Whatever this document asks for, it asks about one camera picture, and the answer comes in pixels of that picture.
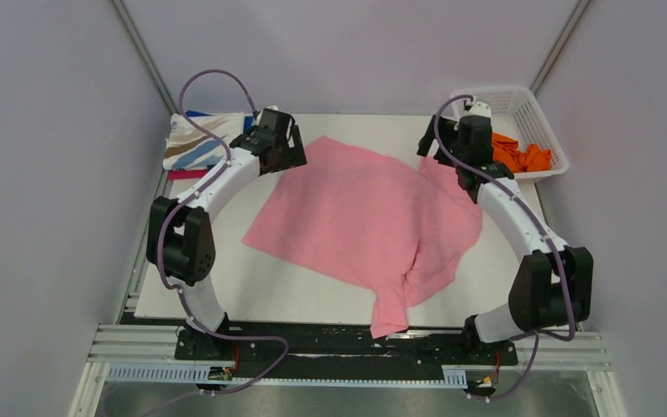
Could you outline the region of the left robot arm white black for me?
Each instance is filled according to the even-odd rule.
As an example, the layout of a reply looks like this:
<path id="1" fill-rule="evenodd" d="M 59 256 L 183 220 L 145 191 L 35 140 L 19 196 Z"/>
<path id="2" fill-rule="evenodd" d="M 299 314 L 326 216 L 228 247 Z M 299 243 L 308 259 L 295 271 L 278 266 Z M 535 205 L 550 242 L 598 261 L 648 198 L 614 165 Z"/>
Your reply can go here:
<path id="1" fill-rule="evenodd" d="M 224 357 L 234 339 L 221 329 L 228 316 L 210 281 L 216 259 L 212 222 L 258 177 L 307 162 L 297 122 L 275 107 L 259 112 L 249 129 L 222 147 L 221 160 L 190 189 L 153 201 L 146 247 L 162 285 L 176 293 L 187 326 L 200 333 L 198 348 L 211 359 Z"/>

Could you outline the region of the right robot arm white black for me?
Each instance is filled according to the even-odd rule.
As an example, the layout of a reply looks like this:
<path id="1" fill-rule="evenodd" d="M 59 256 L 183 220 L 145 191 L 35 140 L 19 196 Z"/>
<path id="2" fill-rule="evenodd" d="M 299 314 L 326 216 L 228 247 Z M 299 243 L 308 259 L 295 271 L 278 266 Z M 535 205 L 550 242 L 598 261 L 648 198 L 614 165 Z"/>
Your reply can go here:
<path id="1" fill-rule="evenodd" d="M 461 350 L 472 362 L 494 354 L 496 343 L 530 333 L 574 330 L 591 313 L 594 260 L 584 247 L 557 236 L 527 205 L 510 169 L 493 160 L 492 123 L 487 116 L 458 121 L 432 116 L 419 140 L 418 156 L 432 144 L 436 162 L 452 167 L 458 185 L 497 224 L 518 257 L 507 302 L 465 322 Z"/>

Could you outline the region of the pink t-shirt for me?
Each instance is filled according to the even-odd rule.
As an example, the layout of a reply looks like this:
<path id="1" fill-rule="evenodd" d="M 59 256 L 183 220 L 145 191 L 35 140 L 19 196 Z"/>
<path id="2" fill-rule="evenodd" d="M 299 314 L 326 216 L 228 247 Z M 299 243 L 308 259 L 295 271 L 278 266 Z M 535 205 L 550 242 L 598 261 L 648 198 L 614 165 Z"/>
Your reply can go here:
<path id="1" fill-rule="evenodd" d="M 413 169 L 320 137 L 285 172 L 243 242 L 294 265 L 374 292 L 371 335 L 408 327 L 407 310 L 450 285 L 483 215 L 451 169 Z"/>

